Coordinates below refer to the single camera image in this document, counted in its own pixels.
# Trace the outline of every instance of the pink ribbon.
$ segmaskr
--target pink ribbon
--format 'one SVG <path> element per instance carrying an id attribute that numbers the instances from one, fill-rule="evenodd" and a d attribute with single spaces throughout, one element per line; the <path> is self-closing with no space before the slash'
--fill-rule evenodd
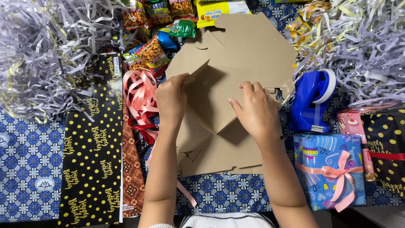
<path id="1" fill-rule="evenodd" d="M 131 79 L 132 84 L 128 87 L 129 79 Z M 156 104 L 156 79 L 148 71 L 127 71 L 122 78 L 122 84 L 124 86 L 124 100 L 128 106 L 128 110 L 138 121 L 138 124 L 140 126 L 152 124 L 149 121 L 146 112 L 159 112 L 159 109 L 154 107 Z M 129 94 L 133 95 L 132 100 L 130 100 Z M 145 132 L 147 132 L 155 141 L 157 140 L 159 134 L 158 131 L 145 130 Z M 150 166 L 155 145 L 156 143 L 153 145 L 151 154 L 146 161 L 147 166 Z M 179 181 L 177 181 L 177 188 L 187 197 L 193 206 L 197 205 L 193 196 Z"/>
<path id="2" fill-rule="evenodd" d="M 353 177 L 350 175 L 351 172 L 363 172 L 363 167 L 354 167 L 350 168 L 348 170 L 345 170 L 345 165 L 347 162 L 347 159 L 349 158 L 350 153 L 347 151 L 343 151 L 341 157 L 339 158 L 339 169 L 334 169 L 330 166 L 324 166 L 321 169 L 319 168 L 309 168 L 304 165 L 300 165 L 298 163 L 295 164 L 295 167 L 300 169 L 303 172 L 307 173 L 312 173 L 312 174 L 322 174 L 323 176 L 326 177 L 331 177 L 331 178 L 337 178 L 337 183 L 336 183 L 336 190 L 335 194 L 333 195 L 331 201 L 335 202 L 340 195 L 342 194 L 343 187 L 345 185 L 345 177 L 350 181 L 350 184 L 352 185 L 353 191 L 349 193 L 346 198 L 342 199 L 339 203 L 335 205 L 335 208 L 337 212 L 341 212 L 343 209 L 348 207 L 354 200 L 354 184 L 353 184 Z"/>

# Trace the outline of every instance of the pink wrapped gift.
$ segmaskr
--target pink wrapped gift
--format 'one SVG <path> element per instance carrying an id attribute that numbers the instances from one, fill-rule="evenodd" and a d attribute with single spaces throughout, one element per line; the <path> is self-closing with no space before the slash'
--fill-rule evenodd
<path id="1" fill-rule="evenodd" d="M 360 115 L 365 112 L 370 112 L 370 110 L 381 109 L 389 106 L 393 106 L 395 104 L 390 105 L 382 105 L 382 106 L 367 106 L 361 108 L 351 108 L 344 111 L 341 111 L 337 114 L 337 120 L 339 122 L 340 131 L 344 134 L 351 134 L 351 135 L 358 135 L 361 136 L 361 143 L 362 143 L 362 152 L 363 152 L 363 167 L 364 167 L 364 176 L 366 181 L 373 181 L 375 180 L 373 163 L 370 158 L 369 149 L 367 146 L 367 139 L 364 134 L 363 124 L 360 119 Z"/>

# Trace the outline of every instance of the table surface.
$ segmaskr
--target table surface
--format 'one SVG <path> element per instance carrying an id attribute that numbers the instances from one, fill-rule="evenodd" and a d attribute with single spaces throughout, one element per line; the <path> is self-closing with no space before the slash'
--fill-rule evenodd
<path id="1" fill-rule="evenodd" d="M 263 12 L 281 33 L 285 25 L 293 21 L 294 14 L 292 13 L 304 5 L 276 4 L 274 0 L 247 0 L 247 2 L 252 13 Z M 158 83 L 164 81 L 164 76 L 158 79 Z M 336 111 L 345 109 L 347 102 L 343 95 L 335 94 L 323 115 L 323 120 L 330 125 L 333 132 L 339 131 Z M 280 118 L 286 136 L 286 152 L 293 162 L 292 135 L 294 132 L 288 130 L 290 108 L 291 104 L 287 103 L 280 111 Z M 156 116 L 153 122 L 158 123 L 159 117 Z M 0 133 L 8 134 L 12 139 L 6 149 L 0 147 L 0 164 L 2 165 L 0 170 L 0 222 L 57 219 L 62 172 L 61 160 L 58 158 L 63 151 L 64 120 L 59 119 L 39 125 L 27 120 L 14 119 L 1 109 Z M 25 145 L 26 148 L 23 147 L 22 150 L 19 150 L 20 145 Z M 143 140 L 140 140 L 137 146 L 146 176 L 145 163 L 151 149 L 145 145 Z M 21 163 L 21 157 L 25 157 L 30 164 L 25 163 L 24 159 L 24 162 Z M 41 169 L 44 164 L 53 166 L 53 169 Z M 30 183 L 39 176 L 53 178 L 54 188 L 46 193 L 38 192 L 35 185 L 32 186 Z M 271 211 L 269 198 L 264 188 L 263 175 L 204 174 L 189 177 L 179 175 L 178 178 L 192 193 L 197 201 L 197 206 L 193 208 L 186 197 L 178 191 L 176 215 Z M 397 194 L 392 194 L 374 183 L 366 182 L 365 191 L 366 206 L 404 204 L 404 200 Z"/>

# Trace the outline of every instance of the black polka dot wrapping paper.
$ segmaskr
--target black polka dot wrapping paper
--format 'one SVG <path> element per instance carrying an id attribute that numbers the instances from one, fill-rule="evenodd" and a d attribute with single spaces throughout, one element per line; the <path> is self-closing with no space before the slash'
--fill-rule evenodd
<path id="1" fill-rule="evenodd" d="M 84 112 L 66 117 L 59 227 L 79 228 L 119 221 L 122 159 L 122 77 L 117 53 L 102 54 L 82 88 Z"/>
<path id="2" fill-rule="evenodd" d="M 377 185 L 405 194 L 405 105 L 360 115 Z"/>

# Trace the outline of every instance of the blue wrapped gift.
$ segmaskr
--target blue wrapped gift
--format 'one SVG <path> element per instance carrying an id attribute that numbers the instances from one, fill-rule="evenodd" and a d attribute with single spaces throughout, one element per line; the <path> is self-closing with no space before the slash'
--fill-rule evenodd
<path id="1" fill-rule="evenodd" d="M 298 134 L 294 151 L 296 172 L 313 211 L 365 204 L 360 136 Z"/>

